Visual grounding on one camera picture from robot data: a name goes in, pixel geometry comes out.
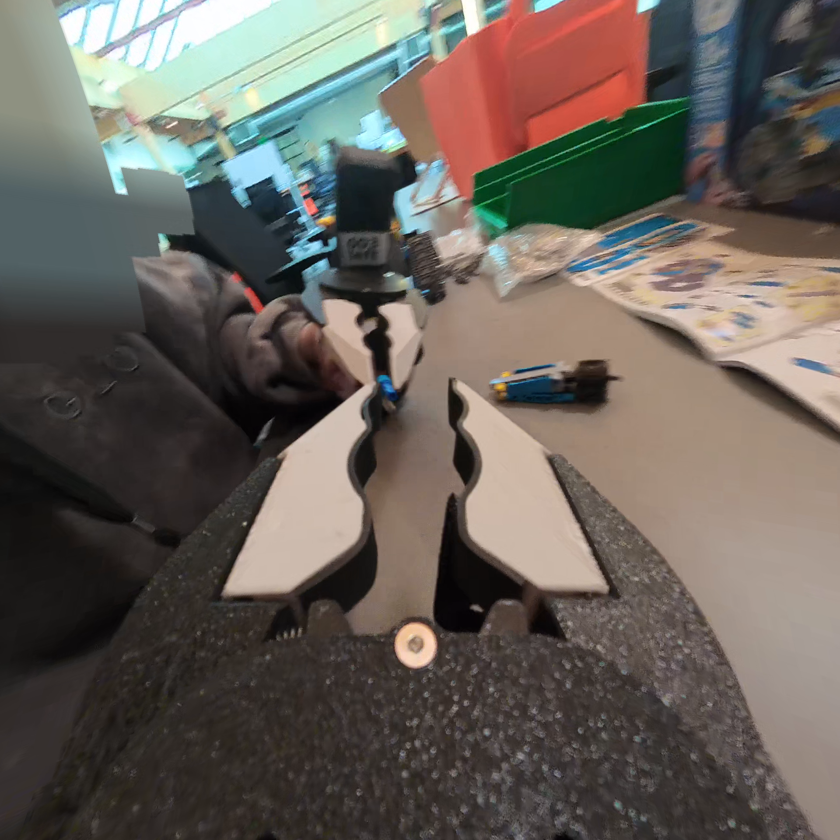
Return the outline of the robot kit box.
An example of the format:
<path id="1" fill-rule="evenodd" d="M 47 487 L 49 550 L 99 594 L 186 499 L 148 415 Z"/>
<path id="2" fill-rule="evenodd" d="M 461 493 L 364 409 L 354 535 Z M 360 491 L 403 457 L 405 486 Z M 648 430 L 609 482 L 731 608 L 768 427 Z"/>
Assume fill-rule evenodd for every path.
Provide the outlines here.
<path id="1" fill-rule="evenodd" d="M 686 198 L 838 225 L 839 2 L 691 3 Z"/>

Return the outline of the sticker sheet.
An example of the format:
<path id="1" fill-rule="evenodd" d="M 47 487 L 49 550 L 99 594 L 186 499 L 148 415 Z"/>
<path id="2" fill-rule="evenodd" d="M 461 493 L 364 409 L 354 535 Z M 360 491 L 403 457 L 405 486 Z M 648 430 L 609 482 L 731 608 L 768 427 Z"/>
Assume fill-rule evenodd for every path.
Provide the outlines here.
<path id="1" fill-rule="evenodd" d="M 652 213 L 605 233 L 564 268 L 566 278 L 587 287 L 638 269 L 669 250 L 727 236 L 733 227 Z"/>

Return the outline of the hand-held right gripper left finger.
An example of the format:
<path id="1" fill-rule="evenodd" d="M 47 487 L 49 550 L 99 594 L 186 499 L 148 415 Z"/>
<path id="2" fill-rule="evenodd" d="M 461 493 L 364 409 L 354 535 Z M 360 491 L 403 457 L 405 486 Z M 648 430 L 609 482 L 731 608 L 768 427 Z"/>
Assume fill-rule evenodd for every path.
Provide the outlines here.
<path id="1" fill-rule="evenodd" d="M 364 485 L 380 407 L 377 384 L 364 385 L 279 454 L 223 600 L 301 599 L 359 554 L 371 535 Z"/>

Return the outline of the tan cardboard sheet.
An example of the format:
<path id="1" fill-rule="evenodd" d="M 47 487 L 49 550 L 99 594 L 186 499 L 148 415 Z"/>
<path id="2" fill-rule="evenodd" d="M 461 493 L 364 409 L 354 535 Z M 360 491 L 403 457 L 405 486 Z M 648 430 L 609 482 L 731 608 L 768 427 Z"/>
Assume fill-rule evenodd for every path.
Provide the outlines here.
<path id="1" fill-rule="evenodd" d="M 445 161 L 427 112 L 422 82 L 436 67 L 434 56 L 422 58 L 379 93 L 381 110 L 400 131 L 416 163 Z"/>

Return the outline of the wheel and beam assembly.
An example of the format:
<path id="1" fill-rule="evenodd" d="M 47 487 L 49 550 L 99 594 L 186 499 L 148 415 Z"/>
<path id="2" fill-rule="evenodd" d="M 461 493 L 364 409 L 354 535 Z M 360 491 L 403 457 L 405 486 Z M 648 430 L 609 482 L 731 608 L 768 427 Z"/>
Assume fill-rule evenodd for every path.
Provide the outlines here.
<path id="1" fill-rule="evenodd" d="M 598 406 L 606 402 L 610 385 L 622 379 L 605 360 L 581 360 L 506 371 L 490 380 L 489 389 L 505 403 Z"/>

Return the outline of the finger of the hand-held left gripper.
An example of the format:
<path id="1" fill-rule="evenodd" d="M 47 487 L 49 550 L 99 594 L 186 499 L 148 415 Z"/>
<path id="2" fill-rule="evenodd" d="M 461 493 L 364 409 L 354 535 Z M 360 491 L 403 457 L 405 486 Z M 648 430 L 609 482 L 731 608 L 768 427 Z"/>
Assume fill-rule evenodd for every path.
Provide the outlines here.
<path id="1" fill-rule="evenodd" d="M 360 385 L 376 383 L 374 356 L 365 341 L 362 307 L 339 298 L 323 300 L 323 333 L 347 375 Z"/>
<path id="2" fill-rule="evenodd" d="M 423 344 L 423 328 L 411 303 L 385 305 L 387 374 L 394 391 L 402 396 L 413 375 Z"/>

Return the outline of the green bin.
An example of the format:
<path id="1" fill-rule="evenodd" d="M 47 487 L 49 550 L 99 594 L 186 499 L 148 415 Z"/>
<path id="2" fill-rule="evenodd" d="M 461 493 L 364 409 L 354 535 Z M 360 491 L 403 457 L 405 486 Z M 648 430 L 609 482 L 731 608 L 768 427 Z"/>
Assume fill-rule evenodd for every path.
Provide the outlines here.
<path id="1" fill-rule="evenodd" d="M 685 192 L 687 98 L 631 108 L 476 173 L 491 237 L 528 224 L 594 229 Z"/>

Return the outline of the clear plastic bag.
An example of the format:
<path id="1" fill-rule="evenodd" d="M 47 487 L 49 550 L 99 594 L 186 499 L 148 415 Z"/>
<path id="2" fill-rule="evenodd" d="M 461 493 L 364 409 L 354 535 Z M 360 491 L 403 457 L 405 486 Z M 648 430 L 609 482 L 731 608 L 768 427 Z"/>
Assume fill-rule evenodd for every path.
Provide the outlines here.
<path id="1" fill-rule="evenodd" d="M 601 240 L 596 230 L 551 224 L 525 224 L 494 238 L 479 273 L 488 278 L 499 299 L 520 286 L 564 273 L 568 265 Z"/>

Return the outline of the paned window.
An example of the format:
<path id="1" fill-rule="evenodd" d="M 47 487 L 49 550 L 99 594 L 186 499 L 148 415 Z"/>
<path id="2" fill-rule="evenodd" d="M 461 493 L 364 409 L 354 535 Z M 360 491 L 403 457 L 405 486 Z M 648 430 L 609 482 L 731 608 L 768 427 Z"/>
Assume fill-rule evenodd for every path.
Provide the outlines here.
<path id="1" fill-rule="evenodd" d="M 154 70 L 267 10 L 272 1 L 60 2 L 70 47 L 88 56 Z"/>

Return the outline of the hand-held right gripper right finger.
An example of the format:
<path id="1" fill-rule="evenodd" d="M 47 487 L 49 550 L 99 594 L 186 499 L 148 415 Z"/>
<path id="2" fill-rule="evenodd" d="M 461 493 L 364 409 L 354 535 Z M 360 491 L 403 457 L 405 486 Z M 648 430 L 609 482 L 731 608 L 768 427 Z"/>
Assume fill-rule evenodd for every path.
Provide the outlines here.
<path id="1" fill-rule="evenodd" d="M 463 483 L 456 531 L 469 597 L 532 588 L 547 596 L 608 595 L 596 557 L 546 447 L 466 383 L 448 381 L 453 463 Z"/>

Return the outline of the clear bag with black parts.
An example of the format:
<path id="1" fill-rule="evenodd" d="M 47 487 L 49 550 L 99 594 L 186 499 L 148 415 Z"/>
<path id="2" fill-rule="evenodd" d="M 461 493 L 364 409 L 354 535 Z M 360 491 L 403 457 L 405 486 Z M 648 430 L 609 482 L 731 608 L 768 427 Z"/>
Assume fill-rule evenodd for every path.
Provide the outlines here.
<path id="1" fill-rule="evenodd" d="M 445 280 L 469 283 L 480 273 L 487 253 L 487 239 L 476 228 L 458 228 L 434 241 Z"/>

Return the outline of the distant toy brick models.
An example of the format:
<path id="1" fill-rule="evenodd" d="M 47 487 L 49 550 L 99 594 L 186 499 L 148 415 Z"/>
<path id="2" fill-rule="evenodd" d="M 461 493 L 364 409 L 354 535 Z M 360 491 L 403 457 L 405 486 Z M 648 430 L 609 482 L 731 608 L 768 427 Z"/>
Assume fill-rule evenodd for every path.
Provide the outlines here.
<path id="1" fill-rule="evenodd" d="M 403 254 L 413 286 L 425 302 L 435 305 L 444 300 L 447 275 L 432 235 L 416 230 L 405 233 Z"/>

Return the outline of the grey desk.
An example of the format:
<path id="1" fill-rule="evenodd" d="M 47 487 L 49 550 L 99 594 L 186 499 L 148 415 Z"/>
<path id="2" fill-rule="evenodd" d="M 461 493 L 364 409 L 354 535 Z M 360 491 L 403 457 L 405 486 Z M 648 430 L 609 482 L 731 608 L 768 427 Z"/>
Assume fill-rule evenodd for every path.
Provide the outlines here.
<path id="1" fill-rule="evenodd" d="M 838 435 L 764 381 L 554 278 L 499 300 L 448 284 L 428 311 L 406 404 L 376 435 L 367 486 L 379 550 L 358 633 L 429 616 L 452 463 L 447 383 L 479 394 L 511 367 L 606 359 L 623 380 L 593 413 L 504 406 L 656 547 L 705 614 L 773 761 L 821 838 L 838 838 Z"/>

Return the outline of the instruction manual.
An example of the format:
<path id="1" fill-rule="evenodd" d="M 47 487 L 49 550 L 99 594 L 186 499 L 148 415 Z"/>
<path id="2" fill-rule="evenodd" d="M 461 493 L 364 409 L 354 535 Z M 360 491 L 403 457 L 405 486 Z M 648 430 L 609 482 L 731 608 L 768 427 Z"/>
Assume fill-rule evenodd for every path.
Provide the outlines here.
<path id="1" fill-rule="evenodd" d="M 709 239 L 639 261 L 594 289 L 839 430 L 837 260 L 773 257 Z"/>

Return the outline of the person's dark clothing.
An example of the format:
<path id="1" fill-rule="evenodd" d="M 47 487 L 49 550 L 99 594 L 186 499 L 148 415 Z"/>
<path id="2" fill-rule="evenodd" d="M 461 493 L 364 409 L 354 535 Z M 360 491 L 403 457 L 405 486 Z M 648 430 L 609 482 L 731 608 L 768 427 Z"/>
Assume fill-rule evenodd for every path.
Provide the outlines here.
<path id="1" fill-rule="evenodd" d="M 216 335 L 2 363 L 2 681 L 74 653 L 249 475 Z"/>

